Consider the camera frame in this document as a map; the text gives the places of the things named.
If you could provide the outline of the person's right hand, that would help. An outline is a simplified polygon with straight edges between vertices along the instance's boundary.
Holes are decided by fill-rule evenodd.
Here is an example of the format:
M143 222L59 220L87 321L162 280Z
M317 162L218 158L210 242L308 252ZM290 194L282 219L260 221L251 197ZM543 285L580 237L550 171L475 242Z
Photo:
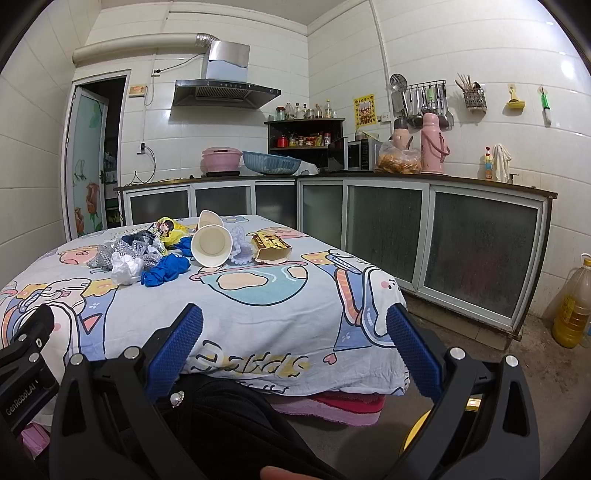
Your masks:
M266 466L260 471L260 479L262 480L318 480L304 474L298 474L284 470L279 467Z

